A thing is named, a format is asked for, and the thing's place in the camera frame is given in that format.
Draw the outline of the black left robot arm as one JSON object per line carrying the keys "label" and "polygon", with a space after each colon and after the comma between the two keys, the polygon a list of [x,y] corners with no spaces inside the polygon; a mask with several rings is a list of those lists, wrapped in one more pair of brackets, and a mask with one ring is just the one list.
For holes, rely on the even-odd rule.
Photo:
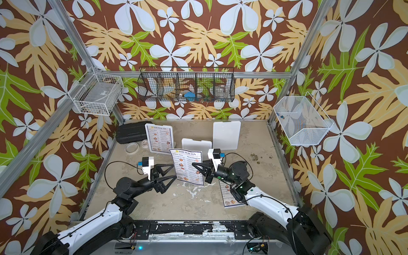
{"label": "black left robot arm", "polygon": [[103,210],[58,234],[44,234],[31,254],[90,255],[111,240],[130,237],[136,228],[130,217],[138,205],[135,197],[152,190],[165,193],[177,179],[176,175],[168,175],[173,168],[173,164],[157,164],[150,170],[150,177],[139,181],[120,178],[113,189],[116,197]]}

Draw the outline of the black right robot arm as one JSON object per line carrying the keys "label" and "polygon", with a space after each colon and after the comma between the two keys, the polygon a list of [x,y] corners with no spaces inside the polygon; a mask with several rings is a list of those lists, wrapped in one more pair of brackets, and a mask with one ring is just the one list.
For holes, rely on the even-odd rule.
{"label": "black right robot arm", "polygon": [[230,167],[211,160],[192,163],[206,182],[225,182],[237,202],[258,209],[248,220],[252,237],[284,242],[297,255],[324,255],[333,238],[317,214],[310,207],[290,206],[263,192],[250,181],[247,165],[246,161],[234,162]]}

